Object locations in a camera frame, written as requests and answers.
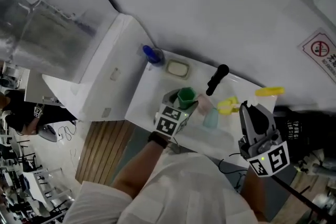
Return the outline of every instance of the white countertop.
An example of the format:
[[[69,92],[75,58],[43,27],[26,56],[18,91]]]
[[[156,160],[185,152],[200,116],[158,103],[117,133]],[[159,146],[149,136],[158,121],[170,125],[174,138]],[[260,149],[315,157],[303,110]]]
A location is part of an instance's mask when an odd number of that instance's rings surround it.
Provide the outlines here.
[[[191,73],[187,80],[173,77],[165,72],[164,67],[154,67],[147,64],[125,118],[152,132],[154,131],[154,117],[161,104],[163,96],[182,87],[192,87],[197,94],[206,96],[207,83],[216,72],[216,68],[171,52],[164,51],[166,62],[176,59],[189,64]],[[237,96],[239,102],[251,98],[255,90],[260,87],[229,73],[217,86],[214,94],[208,97],[214,107],[226,98]],[[258,102],[273,112],[276,97],[257,98]],[[232,153],[239,153],[238,140],[243,137],[239,113],[219,115],[218,127],[215,130],[202,126],[204,116],[197,109],[190,117],[187,126],[175,135],[177,142],[193,151],[224,159],[242,167],[249,164],[240,155],[228,157]]]

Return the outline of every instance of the person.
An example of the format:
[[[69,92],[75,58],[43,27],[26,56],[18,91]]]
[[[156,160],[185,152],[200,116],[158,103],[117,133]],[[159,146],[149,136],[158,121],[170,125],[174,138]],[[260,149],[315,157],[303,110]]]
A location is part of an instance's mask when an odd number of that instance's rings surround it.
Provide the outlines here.
[[[3,159],[14,159],[14,160],[16,160],[17,155],[14,152],[11,152],[11,151],[13,151],[12,147],[0,144],[0,156]]]
[[[83,182],[67,224],[237,223],[265,221],[263,181],[249,169],[235,191],[218,167],[199,153],[164,150],[153,132],[147,145],[117,174],[111,187]]]
[[[73,122],[76,118],[66,109],[55,105],[45,105],[40,118],[34,116],[35,103],[25,102],[19,90],[0,93],[0,109],[11,113],[5,116],[7,125],[24,135],[36,134],[39,127],[61,121]]]
[[[24,202],[21,204],[14,204],[14,205],[8,204],[8,209],[12,213],[20,213],[21,211],[26,211],[29,208],[30,208],[30,204],[28,202]]]

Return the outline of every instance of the soap dish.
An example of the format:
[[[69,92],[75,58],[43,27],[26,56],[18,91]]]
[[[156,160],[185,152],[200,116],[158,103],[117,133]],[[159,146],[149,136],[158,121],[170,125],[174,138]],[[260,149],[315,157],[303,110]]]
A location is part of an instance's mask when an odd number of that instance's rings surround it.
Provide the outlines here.
[[[165,71],[174,77],[187,79],[190,74],[190,66],[185,62],[171,59],[168,61]]]

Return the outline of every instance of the white wall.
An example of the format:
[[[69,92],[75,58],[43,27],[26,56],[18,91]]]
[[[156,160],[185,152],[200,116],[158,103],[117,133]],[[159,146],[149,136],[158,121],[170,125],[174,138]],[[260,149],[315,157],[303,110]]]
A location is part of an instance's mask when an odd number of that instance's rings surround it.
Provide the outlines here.
[[[116,1],[162,48],[284,86],[281,103],[336,108],[336,85],[297,49],[319,27],[336,40],[335,25],[312,0]]]

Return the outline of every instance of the no smoking sign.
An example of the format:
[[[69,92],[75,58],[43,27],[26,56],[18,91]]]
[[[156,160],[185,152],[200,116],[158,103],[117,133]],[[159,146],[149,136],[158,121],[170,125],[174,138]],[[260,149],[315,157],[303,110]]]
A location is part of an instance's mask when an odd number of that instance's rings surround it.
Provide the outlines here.
[[[311,45],[311,51],[314,55],[318,56],[318,57],[324,57],[327,56],[329,54],[329,46],[327,45],[327,43],[323,42],[323,41],[315,41],[312,45]]]
[[[336,46],[322,28],[307,38],[298,48],[336,83]]]

